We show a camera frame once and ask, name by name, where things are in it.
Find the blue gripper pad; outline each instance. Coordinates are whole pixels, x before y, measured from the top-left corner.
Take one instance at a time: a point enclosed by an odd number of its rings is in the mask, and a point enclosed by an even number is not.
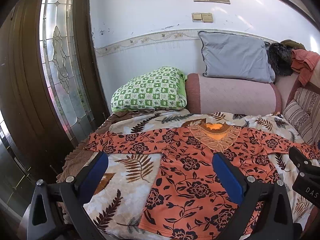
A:
[[[243,188],[218,154],[213,155],[212,166],[231,202],[240,205],[244,199]]]
[[[81,205],[89,203],[91,200],[97,186],[108,168],[108,164],[108,155],[103,152],[93,166],[89,165],[89,167],[84,167],[91,169],[78,187],[77,199]]]

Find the door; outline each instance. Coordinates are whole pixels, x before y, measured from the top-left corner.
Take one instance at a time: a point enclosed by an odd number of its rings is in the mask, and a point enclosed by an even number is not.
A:
[[[91,50],[88,0],[20,0],[0,29],[0,109],[17,158],[54,182],[108,115]]]

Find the decorative wallpaper border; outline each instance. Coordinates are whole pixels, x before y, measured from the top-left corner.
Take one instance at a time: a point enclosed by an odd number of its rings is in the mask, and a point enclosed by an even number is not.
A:
[[[218,30],[218,29],[188,29],[188,30],[164,31],[164,32],[150,33],[142,36],[137,36],[127,40],[113,43],[103,48],[95,49],[95,52],[97,57],[103,57],[105,55],[116,53],[122,50],[135,48],[139,46],[151,45],[151,44],[160,43],[160,42],[199,40],[200,39],[198,36],[199,31],[224,32],[224,33],[258,38],[270,43],[276,42],[264,37],[260,37],[260,36],[248,34],[248,33],[242,33],[242,32],[226,31],[226,30]]]

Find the white wall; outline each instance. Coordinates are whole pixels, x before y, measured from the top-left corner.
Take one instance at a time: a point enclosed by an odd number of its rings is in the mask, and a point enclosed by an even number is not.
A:
[[[103,48],[128,38],[180,29],[221,29],[246,32],[272,40],[292,39],[320,52],[320,32],[297,11],[280,0],[230,0],[231,4],[193,0],[90,0],[94,47]],[[194,23],[192,12],[212,12],[214,22]],[[162,45],[153,53],[146,47],[98,58],[106,99],[130,78],[157,67],[174,65],[186,73],[199,70],[198,46]],[[181,60],[182,55],[194,60]]]

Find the stained glass design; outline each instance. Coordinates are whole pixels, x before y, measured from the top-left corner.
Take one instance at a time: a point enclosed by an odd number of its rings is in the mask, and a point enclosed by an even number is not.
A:
[[[40,54],[50,98],[74,146],[92,133],[92,111],[84,91],[72,21],[73,0],[42,0]]]

